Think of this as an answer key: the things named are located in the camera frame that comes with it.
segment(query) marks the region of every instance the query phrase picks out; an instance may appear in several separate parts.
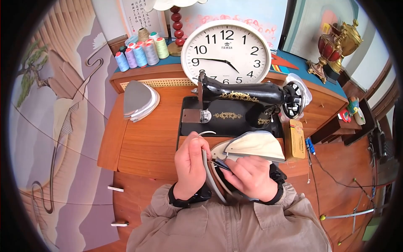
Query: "black sewing machine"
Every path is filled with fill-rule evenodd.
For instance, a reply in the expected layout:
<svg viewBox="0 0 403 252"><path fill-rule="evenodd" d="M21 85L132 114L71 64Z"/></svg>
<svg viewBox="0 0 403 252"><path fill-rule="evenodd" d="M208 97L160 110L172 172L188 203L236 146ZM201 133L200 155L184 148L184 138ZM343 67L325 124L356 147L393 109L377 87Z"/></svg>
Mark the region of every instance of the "black sewing machine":
<svg viewBox="0 0 403 252"><path fill-rule="evenodd" d="M214 131L217 137L237 137L247 131L265 130L282 138L278 114L294 119L305 107L303 88L297 82L282 88L272 82L223 84L207 77L204 70L200 70L192 93L197 96L183 99L179 135Z"/></svg>

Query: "clock face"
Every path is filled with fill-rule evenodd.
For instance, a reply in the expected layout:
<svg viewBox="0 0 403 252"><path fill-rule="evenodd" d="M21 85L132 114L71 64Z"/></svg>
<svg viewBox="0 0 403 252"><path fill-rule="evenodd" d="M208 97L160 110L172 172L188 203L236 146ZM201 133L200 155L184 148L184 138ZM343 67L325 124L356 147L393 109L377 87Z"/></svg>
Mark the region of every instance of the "clock face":
<svg viewBox="0 0 403 252"><path fill-rule="evenodd" d="M259 83L270 69L271 54L263 36L251 26L217 20L189 36L182 48L181 63L194 84L202 69L224 84Z"/></svg>

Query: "blue tabletop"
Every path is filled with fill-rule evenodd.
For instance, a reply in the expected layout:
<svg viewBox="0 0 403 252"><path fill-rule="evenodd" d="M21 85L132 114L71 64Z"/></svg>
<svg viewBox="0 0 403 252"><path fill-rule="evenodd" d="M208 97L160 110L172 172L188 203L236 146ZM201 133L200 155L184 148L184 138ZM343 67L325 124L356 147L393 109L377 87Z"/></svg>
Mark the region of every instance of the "blue tabletop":
<svg viewBox="0 0 403 252"><path fill-rule="evenodd" d="M293 55L288 52L283 52L280 50L277 50L277 56L289 61L291 64L294 64L296 67L299 68L299 70L292 69L288 67L288 71L290 73L294 73L298 75L301 79L305 79L307 81L310 81L312 83L315 83L316 85L325 87L329 89L330 91L333 91L334 93L347 98L346 94L344 93L343 89L341 88L340 84L337 82L336 85L331 83L331 82L326 82L325 84L322 83L322 81L314 74L309 74L308 73L308 65L306 64L306 59L303 59L301 57L298 57L296 55ZM158 64L154 66L161 66L161 65L168 65L168 64L180 64L181 63L181 58L180 57L173 57L173 56L168 56L168 58L162 59L158 62Z"/></svg>

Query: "person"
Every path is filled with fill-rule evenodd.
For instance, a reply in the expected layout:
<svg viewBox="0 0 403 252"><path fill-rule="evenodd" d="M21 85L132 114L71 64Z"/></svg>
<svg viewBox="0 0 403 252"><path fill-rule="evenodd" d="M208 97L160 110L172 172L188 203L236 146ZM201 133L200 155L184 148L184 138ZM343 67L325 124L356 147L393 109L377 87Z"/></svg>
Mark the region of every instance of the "person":
<svg viewBox="0 0 403 252"><path fill-rule="evenodd" d="M278 192L269 177L269 162L257 156L227 159L231 171L225 179L260 202L225 206L210 200L184 202L194 197L206 181L202 149L212 154L208 142L192 132L175 154L178 182L158 188L141 213L142 224L133 229L127 252L133 251L331 251L328 238L304 194L282 184L277 202L266 205Z"/></svg>

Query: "thread spool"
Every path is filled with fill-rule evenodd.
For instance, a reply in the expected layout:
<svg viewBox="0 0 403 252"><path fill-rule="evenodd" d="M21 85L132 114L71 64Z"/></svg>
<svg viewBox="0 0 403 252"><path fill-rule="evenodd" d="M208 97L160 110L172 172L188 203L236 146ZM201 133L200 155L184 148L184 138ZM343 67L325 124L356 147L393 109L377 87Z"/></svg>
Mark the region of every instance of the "thread spool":
<svg viewBox="0 0 403 252"><path fill-rule="evenodd" d="M133 49L134 57L136 58L137 65L139 67L147 66L147 58L145 52L141 46L135 46Z"/></svg>
<svg viewBox="0 0 403 252"><path fill-rule="evenodd" d="M123 54L125 54L127 47L126 46L121 46L119 47L119 51Z"/></svg>
<svg viewBox="0 0 403 252"><path fill-rule="evenodd" d="M136 61L136 58L134 57L134 52L133 52L132 48L126 49L126 59L127 59L127 62L129 63L130 68L137 67L137 61Z"/></svg>
<svg viewBox="0 0 403 252"><path fill-rule="evenodd" d="M145 44L144 52L145 57L147 58L147 62L150 66L154 66L160 61L153 44L151 43Z"/></svg>
<svg viewBox="0 0 403 252"><path fill-rule="evenodd" d="M139 32L139 41L146 41L148 40L148 36L150 36L150 32L146 28L140 28Z"/></svg>
<svg viewBox="0 0 403 252"><path fill-rule="evenodd" d="M134 49L135 46L136 46L136 44L130 43L128 48Z"/></svg>
<svg viewBox="0 0 403 252"><path fill-rule="evenodd" d="M158 58L166 58L169 56L168 48L166 46L165 39L162 37L157 38L155 41Z"/></svg>
<svg viewBox="0 0 403 252"><path fill-rule="evenodd" d="M125 41L125 46L129 46L130 43L136 44L139 41L139 35L136 33Z"/></svg>
<svg viewBox="0 0 403 252"><path fill-rule="evenodd" d="M144 49L144 47L145 47L144 41L138 41L136 45L137 45L137 46L141 46L143 49Z"/></svg>
<svg viewBox="0 0 403 252"><path fill-rule="evenodd" d="M121 72L125 72L130 68L129 63L127 62L127 59L123 53L117 52L115 59Z"/></svg>
<svg viewBox="0 0 403 252"><path fill-rule="evenodd" d="M159 38L159 34L158 32L153 31L152 33L150 33L150 36L148 36L148 38L152 38L154 40L157 40Z"/></svg>
<svg viewBox="0 0 403 252"><path fill-rule="evenodd" d="M147 43L153 44L153 45L154 45L155 53L157 53L157 47L155 46L155 40L152 39L152 38L150 38L150 39L148 39L148 40L145 41L145 44L147 44Z"/></svg>

